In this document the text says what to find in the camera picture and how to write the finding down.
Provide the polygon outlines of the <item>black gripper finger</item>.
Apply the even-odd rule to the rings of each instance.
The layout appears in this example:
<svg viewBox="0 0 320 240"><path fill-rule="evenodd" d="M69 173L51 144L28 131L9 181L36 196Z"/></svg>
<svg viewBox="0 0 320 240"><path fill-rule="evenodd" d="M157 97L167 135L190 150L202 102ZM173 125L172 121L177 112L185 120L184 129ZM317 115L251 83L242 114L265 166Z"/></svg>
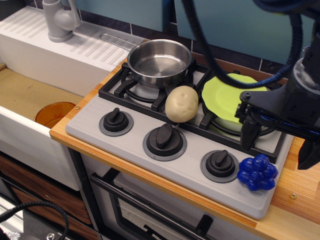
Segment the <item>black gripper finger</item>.
<svg viewBox="0 0 320 240"><path fill-rule="evenodd" d="M320 162L320 144L305 140L298 153L298 170L308 170Z"/></svg>
<svg viewBox="0 0 320 240"><path fill-rule="evenodd" d="M261 133L261 125L253 119L246 119L241 128L240 145L248 151L252 148Z"/></svg>

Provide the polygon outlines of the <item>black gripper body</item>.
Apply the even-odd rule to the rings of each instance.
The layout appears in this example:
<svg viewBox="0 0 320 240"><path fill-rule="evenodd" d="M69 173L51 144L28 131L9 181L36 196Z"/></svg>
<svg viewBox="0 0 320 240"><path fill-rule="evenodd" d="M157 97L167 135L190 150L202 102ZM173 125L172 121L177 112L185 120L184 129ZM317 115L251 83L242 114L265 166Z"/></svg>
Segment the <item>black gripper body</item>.
<svg viewBox="0 0 320 240"><path fill-rule="evenodd" d="M236 116L308 141L320 140L320 92L287 83L271 91L244 91Z"/></svg>

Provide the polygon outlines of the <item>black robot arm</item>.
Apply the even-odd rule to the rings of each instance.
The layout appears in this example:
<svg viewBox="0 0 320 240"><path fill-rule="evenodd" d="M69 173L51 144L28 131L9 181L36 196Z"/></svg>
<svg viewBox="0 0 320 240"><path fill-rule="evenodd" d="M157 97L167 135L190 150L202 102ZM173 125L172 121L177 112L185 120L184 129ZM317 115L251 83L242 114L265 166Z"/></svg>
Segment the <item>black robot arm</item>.
<svg viewBox="0 0 320 240"><path fill-rule="evenodd" d="M314 19L311 45L297 49L298 59L287 83L266 93L244 91L235 116L243 124L240 145L250 149L261 127L304 139L298 153L298 169L307 170L320 162L320 2L318 0L256 0L272 13L305 15Z"/></svg>

